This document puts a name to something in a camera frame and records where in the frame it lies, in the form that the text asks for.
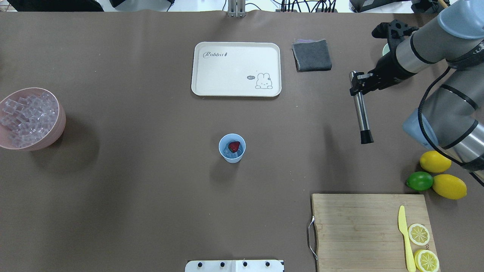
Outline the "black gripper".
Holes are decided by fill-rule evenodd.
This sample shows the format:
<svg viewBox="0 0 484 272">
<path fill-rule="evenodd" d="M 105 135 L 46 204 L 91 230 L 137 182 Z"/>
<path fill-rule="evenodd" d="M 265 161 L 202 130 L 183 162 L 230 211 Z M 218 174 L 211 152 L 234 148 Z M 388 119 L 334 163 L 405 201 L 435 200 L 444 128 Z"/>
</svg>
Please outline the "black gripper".
<svg viewBox="0 0 484 272">
<path fill-rule="evenodd" d="M 389 53 L 382 56 L 376 67 L 369 71 L 370 74 L 350 74 L 351 96 L 357 94 L 365 95 L 370 91 L 383 90 L 393 85 L 399 84 L 406 79 L 414 76 L 406 70 L 399 60 L 397 60 L 397 47 L 402 42 L 409 42 L 405 36 L 411 36 L 419 28 L 409 26 L 407 23 L 399 20 L 391 22 L 382 22 L 372 31 L 372 36 L 379 39 L 387 39 Z"/>
</svg>

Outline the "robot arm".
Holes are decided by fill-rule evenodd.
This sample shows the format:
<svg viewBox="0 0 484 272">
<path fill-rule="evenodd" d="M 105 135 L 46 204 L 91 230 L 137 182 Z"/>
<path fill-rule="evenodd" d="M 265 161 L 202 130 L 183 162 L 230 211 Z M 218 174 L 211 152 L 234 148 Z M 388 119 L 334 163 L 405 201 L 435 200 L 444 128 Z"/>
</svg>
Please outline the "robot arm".
<svg viewBox="0 0 484 272">
<path fill-rule="evenodd" d="M 433 64 L 447 68 L 425 91 L 404 130 L 483 183 L 483 122 L 472 114 L 483 106 L 483 1 L 458 0 L 425 26 L 380 23 L 372 36 L 387 40 L 389 52 L 369 72 L 350 74 L 361 143 L 373 142 L 363 96 L 410 79 Z"/>
</svg>

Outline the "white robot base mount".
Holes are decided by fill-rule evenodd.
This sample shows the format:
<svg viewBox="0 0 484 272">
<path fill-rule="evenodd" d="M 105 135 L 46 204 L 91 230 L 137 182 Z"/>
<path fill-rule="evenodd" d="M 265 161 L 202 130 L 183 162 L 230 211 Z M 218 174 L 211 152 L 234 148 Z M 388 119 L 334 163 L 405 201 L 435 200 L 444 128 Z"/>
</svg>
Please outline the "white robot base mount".
<svg viewBox="0 0 484 272">
<path fill-rule="evenodd" d="M 283 260 L 192 260 L 185 272 L 284 272 Z"/>
</svg>

